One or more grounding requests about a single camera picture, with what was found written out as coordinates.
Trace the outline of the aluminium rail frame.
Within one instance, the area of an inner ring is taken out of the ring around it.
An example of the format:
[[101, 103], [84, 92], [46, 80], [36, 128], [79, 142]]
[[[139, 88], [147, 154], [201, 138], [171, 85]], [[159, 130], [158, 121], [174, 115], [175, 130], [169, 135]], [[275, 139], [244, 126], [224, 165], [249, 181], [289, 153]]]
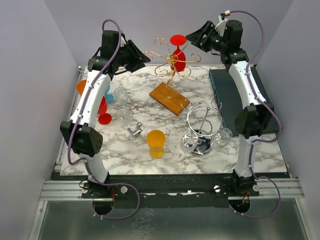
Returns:
[[165, 77], [151, 64], [114, 77], [111, 88], [127, 89], [131, 123], [144, 133], [165, 133], [164, 156], [154, 159], [144, 136], [133, 137], [114, 119], [96, 124], [100, 151], [115, 194], [84, 190], [82, 162], [69, 165], [61, 145], [50, 180], [43, 183], [32, 240], [315, 240], [317, 234], [298, 178], [288, 173], [274, 134], [256, 144], [259, 180], [232, 190], [239, 138], [204, 156], [185, 153], [187, 110], [174, 115], [149, 93]]

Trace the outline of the red wine glass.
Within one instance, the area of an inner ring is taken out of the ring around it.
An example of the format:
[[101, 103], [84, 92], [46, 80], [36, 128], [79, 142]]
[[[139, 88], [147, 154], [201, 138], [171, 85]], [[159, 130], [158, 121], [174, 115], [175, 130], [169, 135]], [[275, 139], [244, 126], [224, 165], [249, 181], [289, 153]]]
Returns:
[[107, 100], [103, 96], [97, 112], [98, 122], [101, 125], [108, 125], [112, 121], [112, 116], [109, 113], [107, 113], [107, 109], [108, 109]]
[[173, 35], [170, 38], [170, 43], [176, 46], [176, 50], [170, 55], [170, 65], [173, 71], [177, 73], [183, 72], [186, 67], [186, 56], [181, 46], [186, 47], [187, 40], [181, 34]]

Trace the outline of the orange wine glass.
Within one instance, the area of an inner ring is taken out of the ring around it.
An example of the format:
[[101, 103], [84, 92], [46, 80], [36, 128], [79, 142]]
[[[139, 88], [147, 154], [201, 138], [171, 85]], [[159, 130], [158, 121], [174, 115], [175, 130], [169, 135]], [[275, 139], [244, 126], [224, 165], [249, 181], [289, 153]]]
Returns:
[[77, 83], [76, 85], [76, 91], [77, 93], [82, 96], [83, 92], [84, 92], [84, 89], [85, 89], [85, 86], [86, 86], [86, 83], [87, 83], [87, 80], [84, 79], [84, 80], [81, 80]]

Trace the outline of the yellow wine glass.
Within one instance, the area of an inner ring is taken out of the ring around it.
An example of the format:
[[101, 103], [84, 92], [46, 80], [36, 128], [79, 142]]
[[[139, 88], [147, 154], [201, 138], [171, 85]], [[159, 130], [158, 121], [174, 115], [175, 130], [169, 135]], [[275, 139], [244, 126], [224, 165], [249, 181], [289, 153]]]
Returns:
[[160, 159], [164, 154], [166, 135], [160, 130], [152, 130], [147, 134], [146, 141], [149, 147], [149, 154], [154, 159]]

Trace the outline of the clear wine glass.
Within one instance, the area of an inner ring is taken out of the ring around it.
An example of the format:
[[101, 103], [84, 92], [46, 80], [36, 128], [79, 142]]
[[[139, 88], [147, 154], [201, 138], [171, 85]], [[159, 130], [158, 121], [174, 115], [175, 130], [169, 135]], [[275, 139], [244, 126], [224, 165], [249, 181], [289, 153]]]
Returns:
[[116, 119], [118, 120], [118, 122], [122, 128], [128, 129], [132, 123], [130, 110], [125, 107], [119, 108], [116, 111]]
[[119, 105], [126, 105], [129, 100], [127, 90], [123, 87], [118, 87], [114, 90], [114, 97]]

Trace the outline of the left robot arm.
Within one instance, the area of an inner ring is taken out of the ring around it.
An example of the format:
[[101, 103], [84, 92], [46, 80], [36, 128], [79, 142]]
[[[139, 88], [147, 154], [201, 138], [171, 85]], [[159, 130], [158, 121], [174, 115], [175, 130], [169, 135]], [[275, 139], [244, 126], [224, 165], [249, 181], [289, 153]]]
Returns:
[[124, 33], [103, 30], [101, 46], [88, 60], [86, 83], [79, 103], [70, 119], [60, 124], [67, 143], [68, 163], [72, 166], [84, 163], [89, 190], [101, 198], [111, 191], [111, 185], [106, 182], [109, 172], [100, 155], [103, 136], [95, 129], [104, 93], [119, 68], [133, 73], [150, 61]]

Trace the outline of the clear glass on chrome rack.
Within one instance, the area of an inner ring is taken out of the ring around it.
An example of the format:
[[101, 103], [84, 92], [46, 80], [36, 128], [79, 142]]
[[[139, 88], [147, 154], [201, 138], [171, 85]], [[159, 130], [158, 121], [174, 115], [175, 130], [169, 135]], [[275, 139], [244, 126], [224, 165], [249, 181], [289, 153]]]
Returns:
[[193, 152], [198, 145], [199, 136], [193, 132], [186, 132], [180, 141], [180, 148], [185, 153]]

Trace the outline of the white cylinder fitting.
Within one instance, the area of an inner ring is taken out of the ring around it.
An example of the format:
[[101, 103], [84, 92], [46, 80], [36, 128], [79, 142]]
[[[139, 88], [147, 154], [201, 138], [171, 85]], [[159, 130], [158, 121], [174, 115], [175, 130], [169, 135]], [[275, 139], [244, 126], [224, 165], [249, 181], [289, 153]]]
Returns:
[[142, 139], [146, 140], [148, 134], [149, 134], [149, 133], [148, 133], [147, 131], [142, 131], [142, 132], [140, 133], [140, 137], [141, 137]]

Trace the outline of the blue wine glass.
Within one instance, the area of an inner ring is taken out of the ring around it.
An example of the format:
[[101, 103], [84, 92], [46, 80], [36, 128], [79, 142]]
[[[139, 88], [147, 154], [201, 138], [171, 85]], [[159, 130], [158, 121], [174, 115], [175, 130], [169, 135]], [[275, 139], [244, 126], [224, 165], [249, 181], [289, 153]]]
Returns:
[[110, 93], [110, 86], [108, 86], [107, 89], [105, 90], [104, 97], [108, 105], [112, 104], [115, 101], [115, 97]]

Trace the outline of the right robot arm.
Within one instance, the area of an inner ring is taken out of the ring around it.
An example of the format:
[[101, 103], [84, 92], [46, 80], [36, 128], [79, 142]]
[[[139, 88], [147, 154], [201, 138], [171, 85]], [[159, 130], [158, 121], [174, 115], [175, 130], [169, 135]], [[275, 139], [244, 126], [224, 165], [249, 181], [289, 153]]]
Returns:
[[255, 183], [254, 155], [257, 143], [267, 128], [274, 106], [261, 94], [250, 70], [249, 57], [241, 48], [243, 24], [238, 20], [221, 20], [218, 25], [207, 21], [199, 30], [186, 35], [192, 45], [204, 52], [215, 50], [232, 77], [241, 102], [242, 111], [235, 119], [239, 135], [239, 152], [232, 172], [230, 191], [241, 196]]

